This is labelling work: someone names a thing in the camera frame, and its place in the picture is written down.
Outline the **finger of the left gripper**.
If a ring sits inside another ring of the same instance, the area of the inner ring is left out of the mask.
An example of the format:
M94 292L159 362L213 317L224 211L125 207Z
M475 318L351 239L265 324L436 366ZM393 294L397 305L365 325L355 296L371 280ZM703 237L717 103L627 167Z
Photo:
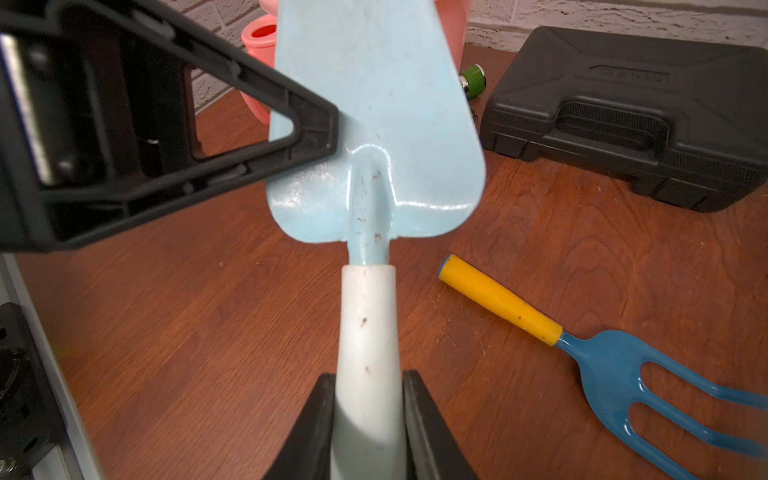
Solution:
M287 133L207 155L199 69ZM76 249L335 153L335 105L158 1L1 5L1 248Z

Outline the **pink watering can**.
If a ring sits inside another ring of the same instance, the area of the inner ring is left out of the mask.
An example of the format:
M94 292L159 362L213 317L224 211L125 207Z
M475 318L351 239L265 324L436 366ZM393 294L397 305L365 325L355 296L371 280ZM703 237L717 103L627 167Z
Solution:
M242 30L241 40L250 56L268 67L274 67L277 40L277 18L274 15L266 14L250 22ZM269 107L245 92L240 92L240 94L257 120L268 125L270 122Z

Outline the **light blue trowel white handle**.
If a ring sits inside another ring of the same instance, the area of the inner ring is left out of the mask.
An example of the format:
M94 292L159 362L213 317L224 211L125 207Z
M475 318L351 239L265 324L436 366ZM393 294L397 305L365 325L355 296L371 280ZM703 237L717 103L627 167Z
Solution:
M390 244L465 222L486 167L433 1L283 1L276 68L333 103L338 147L270 180L280 228L341 241L341 313L329 467L402 479L406 426Z

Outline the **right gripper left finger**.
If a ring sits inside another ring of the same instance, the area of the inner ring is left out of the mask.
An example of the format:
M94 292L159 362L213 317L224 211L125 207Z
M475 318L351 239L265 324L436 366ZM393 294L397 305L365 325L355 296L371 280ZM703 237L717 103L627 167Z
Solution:
M334 389L333 374L325 373L318 377L263 480L330 478Z

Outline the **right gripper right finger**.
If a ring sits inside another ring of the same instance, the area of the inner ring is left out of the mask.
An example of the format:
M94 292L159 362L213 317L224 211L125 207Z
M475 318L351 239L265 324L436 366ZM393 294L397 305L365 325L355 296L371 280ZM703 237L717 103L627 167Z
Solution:
M477 480L418 371L404 372L403 391L406 478Z

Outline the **blue rake yellow handle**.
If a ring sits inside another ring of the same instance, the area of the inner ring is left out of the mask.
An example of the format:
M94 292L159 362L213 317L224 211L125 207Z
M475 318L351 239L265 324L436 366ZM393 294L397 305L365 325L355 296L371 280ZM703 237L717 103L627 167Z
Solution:
M760 410L767 408L765 395L717 385L624 331L605 330L580 339L456 255L443 262L439 279L544 344L570 355L578 364L587 402L604 427L671 478L695 476L634 430L630 422L633 405L649 407L711 446L753 458L767 457L765 446L711 430L653 393L642 379L642 367L647 363L659 365L713 398Z

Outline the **pink plastic bucket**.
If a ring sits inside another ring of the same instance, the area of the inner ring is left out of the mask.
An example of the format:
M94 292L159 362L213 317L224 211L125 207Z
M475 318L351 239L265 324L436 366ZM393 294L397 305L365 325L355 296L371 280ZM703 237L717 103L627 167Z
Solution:
M437 12L456 68L460 67L471 0L435 0Z

